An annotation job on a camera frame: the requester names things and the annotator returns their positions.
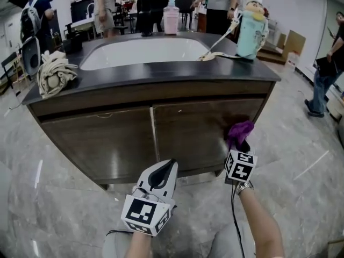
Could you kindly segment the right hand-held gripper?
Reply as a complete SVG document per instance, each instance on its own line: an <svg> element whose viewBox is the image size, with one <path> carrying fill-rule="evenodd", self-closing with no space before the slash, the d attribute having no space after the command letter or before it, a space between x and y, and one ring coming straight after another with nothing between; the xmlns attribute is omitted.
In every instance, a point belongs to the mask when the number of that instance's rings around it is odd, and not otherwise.
<svg viewBox="0 0 344 258"><path fill-rule="evenodd" d="M257 156L250 151L250 145L246 140L242 143L238 142L238 150L231 149L229 151L225 163L227 178L243 183L249 182L257 165Z"/></svg>

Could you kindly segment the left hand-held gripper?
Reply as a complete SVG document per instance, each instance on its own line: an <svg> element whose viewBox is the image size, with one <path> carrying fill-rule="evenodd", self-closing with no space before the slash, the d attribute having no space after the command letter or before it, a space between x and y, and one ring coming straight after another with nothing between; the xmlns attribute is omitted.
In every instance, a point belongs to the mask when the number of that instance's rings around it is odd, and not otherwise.
<svg viewBox="0 0 344 258"><path fill-rule="evenodd" d="M176 207L172 199L178 163L175 159L158 162L145 169L133 192L125 198L121 220L133 232L157 236Z"/></svg>

